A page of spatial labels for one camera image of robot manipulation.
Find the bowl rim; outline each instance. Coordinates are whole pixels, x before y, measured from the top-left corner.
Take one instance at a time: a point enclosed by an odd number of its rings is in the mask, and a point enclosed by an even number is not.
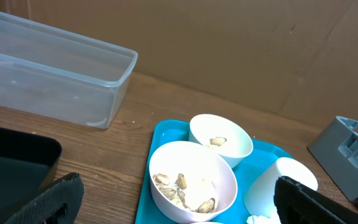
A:
[[[234,182],[235,182],[235,186],[236,186],[236,193],[234,194],[234,198],[233,198],[232,202],[231,202],[228,206],[226,206],[226,208],[224,208],[224,209],[222,209],[222,210],[220,210],[220,211],[218,211],[218,212],[211,212],[211,213],[198,213],[198,212],[193,212],[193,211],[190,211],[190,210],[187,210],[187,209],[184,209],[184,208],[181,208],[181,207],[175,205],[175,204],[172,203],[168,198],[166,198],[166,196],[164,196],[164,194],[161,193],[161,191],[159,191],[159,189],[157,188],[157,185],[156,185],[155,182],[153,181],[153,176],[152,176],[152,173],[151,173],[151,171],[150,171],[150,165],[151,165],[151,163],[152,163],[152,159],[153,159],[154,153],[157,152],[162,146],[165,146],[165,145],[167,145],[167,144],[179,144],[179,142],[180,142],[180,143],[186,142],[186,144],[187,144],[187,143],[193,144],[195,147],[200,148],[200,150],[203,150],[203,151],[205,151],[206,153],[209,153],[209,154],[213,154],[214,156],[216,156],[216,157],[218,158],[218,160],[221,160],[221,162],[222,162],[223,164],[225,164],[225,166],[230,170],[232,176],[234,177]],[[152,157],[150,158],[150,163],[149,163],[149,167],[148,167],[148,168],[149,168],[150,181],[153,183],[154,187],[157,189],[157,191],[159,192],[159,194],[160,194],[166,201],[168,201],[168,202],[170,202],[172,205],[174,205],[176,208],[179,208],[180,210],[183,210],[183,211],[185,211],[185,212],[194,213],[194,214],[198,214],[198,215],[206,215],[206,216],[219,215],[220,213],[222,213],[222,212],[226,211],[227,209],[229,209],[229,208],[234,204],[234,202],[236,201],[236,198],[237,198],[237,195],[238,195],[238,191],[239,191],[239,186],[238,186],[238,183],[237,183],[237,177],[236,177],[236,175],[234,175],[233,170],[231,169],[231,167],[229,166],[229,164],[228,164],[221,156],[219,156],[219,155],[216,154],[216,153],[211,152],[210,150],[207,150],[207,149],[206,149],[203,145],[201,145],[201,144],[197,144],[197,143],[195,143],[195,142],[189,142],[189,141],[172,141],[172,142],[165,143],[165,144],[161,145],[160,147],[158,147],[158,148],[153,152]]]
[[[241,158],[245,158],[245,157],[249,156],[249,155],[252,153],[252,151],[254,151],[254,143],[252,142],[252,139],[251,139],[251,137],[249,136],[249,134],[248,134],[242,127],[240,127],[238,124],[234,123],[233,121],[231,121],[231,120],[229,120],[229,119],[227,119],[227,118],[224,118],[224,117],[222,117],[222,116],[218,116],[218,115],[215,115],[215,114],[199,114],[199,115],[194,116],[194,117],[190,120],[190,123],[189,123],[190,131],[191,131],[191,133],[193,133],[194,138],[200,143],[200,145],[206,147],[204,144],[201,143],[201,141],[197,138],[197,136],[194,135],[194,132],[192,131],[192,130],[194,130],[194,128],[191,128],[191,127],[192,127],[192,125],[191,125],[192,123],[193,123],[193,126],[194,126],[194,122],[192,122],[192,121],[194,121],[195,119],[199,118],[200,116],[212,116],[212,117],[215,117],[215,118],[217,118],[217,119],[222,119],[222,120],[224,120],[225,122],[231,123],[231,124],[233,124],[234,126],[237,126],[238,128],[240,128],[241,132],[245,134],[246,139],[251,142],[251,150],[250,150],[248,153],[242,154],[241,156],[228,156],[227,154],[225,154],[225,153],[220,153],[220,152],[215,152],[215,153],[217,153],[217,154],[219,154],[219,155],[222,155],[222,156],[225,156],[225,157],[228,157],[228,158],[241,159]]]

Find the brown wall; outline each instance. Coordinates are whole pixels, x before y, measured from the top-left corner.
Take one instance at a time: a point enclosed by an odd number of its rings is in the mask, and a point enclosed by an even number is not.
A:
[[[11,1],[138,51],[138,72],[317,126],[358,119],[358,1]]]

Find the blue tray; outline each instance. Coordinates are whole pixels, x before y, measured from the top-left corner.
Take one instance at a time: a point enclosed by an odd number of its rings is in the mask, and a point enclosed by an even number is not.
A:
[[[175,223],[160,212],[154,204],[150,192],[149,162],[153,152],[161,145],[172,141],[187,141],[189,138],[189,129],[189,123],[174,119],[161,121],[156,125],[144,173],[142,192],[140,193],[135,224]],[[213,222],[246,223],[247,218],[249,217],[249,212],[242,202],[242,194],[249,188],[253,181],[255,181],[256,178],[258,178],[258,176],[260,176],[264,170],[272,165],[278,158],[292,158],[292,156],[283,149],[280,149],[273,144],[255,139],[252,141],[254,143],[254,151],[233,169],[239,187],[236,201],[229,209],[215,217],[212,220]]]

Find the clear plastic container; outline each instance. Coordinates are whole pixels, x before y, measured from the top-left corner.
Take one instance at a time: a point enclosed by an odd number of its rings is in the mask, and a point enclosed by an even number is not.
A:
[[[0,12],[0,105],[107,128],[137,53]]]

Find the crumpled white tissue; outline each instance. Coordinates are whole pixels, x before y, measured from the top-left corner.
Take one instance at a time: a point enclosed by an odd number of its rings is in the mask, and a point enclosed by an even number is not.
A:
[[[247,224],[281,224],[278,216],[267,218],[262,215],[251,215],[247,219]]]

